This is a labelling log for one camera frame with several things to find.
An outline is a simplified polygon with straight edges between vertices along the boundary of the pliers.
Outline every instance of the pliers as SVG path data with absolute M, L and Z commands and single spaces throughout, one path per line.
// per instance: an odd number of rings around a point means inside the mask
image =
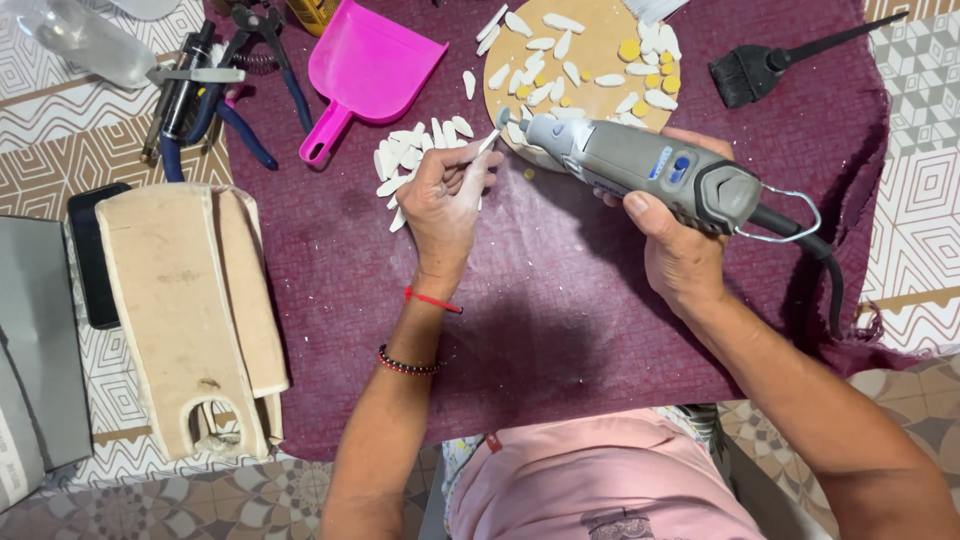
M 283 82 L 287 85 L 287 91 L 293 96 L 294 103 L 297 105 L 300 124 L 303 126 L 304 132 L 309 134 L 310 131 L 313 130 L 310 108 L 306 104 L 306 98 L 303 97 L 300 84 L 297 83 L 297 78 L 290 68 L 290 62 L 287 60 L 287 56 L 283 52 L 283 47 L 280 45 L 280 40 L 276 35 L 276 31 L 283 25 L 283 18 L 280 11 L 271 6 L 267 8 L 267 16 L 261 17 L 251 11 L 250 8 L 242 4 L 236 4 L 233 6 L 232 18 L 238 30 L 236 34 L 233 35 L 233 39 L 230 40 L 224 57 L 220 60 L 217 67 L 229 66 L 230 63 L 233 62 L 233 58 L 240 47 L 242 47 L 254 33 L 262 35 L 267 44 L 270 45 L 276 64 L 279 66 L 283 75 Z M 244 144 L 264 166 L 270 169 L 276 169 L 276 161 L 263 149 L 263 146 L 256 139 L 250 126 L 247 125 L 236 111 L 224 103 L 223 95 L 224 85 L 209 84 L 204 87 L 204 95 L 201 96 L 200 99 L 200 110 L 197 113 L 197 119 L 186 135 L 187 144 L 195 144 L 204 136 L 207 128 L 210 126 L 213 113 L 216 111 L 230 126 L 237 130 Z M 273 161 L 273 166 L 265 161 L 267 158 Z

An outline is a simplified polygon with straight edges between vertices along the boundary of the yellow bottle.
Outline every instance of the yellow bottle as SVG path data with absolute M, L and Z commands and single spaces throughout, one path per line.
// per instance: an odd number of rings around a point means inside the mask
M 307 32 L 320 37 L 340 6 L 340 0 L 287 0 L 287 5 Z

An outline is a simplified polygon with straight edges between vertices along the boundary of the black brush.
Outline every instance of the black brush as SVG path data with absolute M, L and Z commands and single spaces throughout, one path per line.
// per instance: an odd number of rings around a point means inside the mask
M 709 64 L 710 76 L 727 109 L 743 107 L 769 94 L 787 67 L 907 15 L 909 12 L 900 12 L 793 49 L 740 45 Z

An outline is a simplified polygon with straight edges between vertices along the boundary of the smartphone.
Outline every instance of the smartphone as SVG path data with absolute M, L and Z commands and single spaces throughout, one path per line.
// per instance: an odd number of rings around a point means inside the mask
M 97 330 L 120 326 L 120 318 L 117 316 L 117 306 L 113 302 L 113 290 L 110 289 L 110 277 L 107 274 L 107 259 L 104 256 L 104 243 L 100 239 L 100 225 L 97 223 L 94 208 L 100 201 L 130 189 L 129 185 L 123 183 L 108 184 L 74 195 L 66 202 L 66 213 L 77 250 L 77 264 L 80 266 L 80 282 L 86 302 L 86 319 L 90 326 Z

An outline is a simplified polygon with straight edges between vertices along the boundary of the person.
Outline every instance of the person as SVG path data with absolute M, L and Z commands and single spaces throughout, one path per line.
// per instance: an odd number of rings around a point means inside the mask
M 726 142 L 663 134 L 733 159 Z M 499 152 L 430 150 L 396 198 L 419 263 L 381 362 L 434 366 L 445 308 L 473 246 Z M 605 195 L 605 203 L 619 201 Z M 727 238 L 677 222 L 657 198 L 622 206 L 647 235 L 651 287 L 730 371 L 819 480 L 845 540 L 960 538 L 937 466 L 863 394 L 795 349 L 724 287 Z M 403 536 L 403 490 L 426 429 L 429 375 L 377 363 L 353 410 L 324 505 L 326 540 Z M 447 525 L 468 538 L 761 538 L 675 409 L 500 430 L 444 443 Z

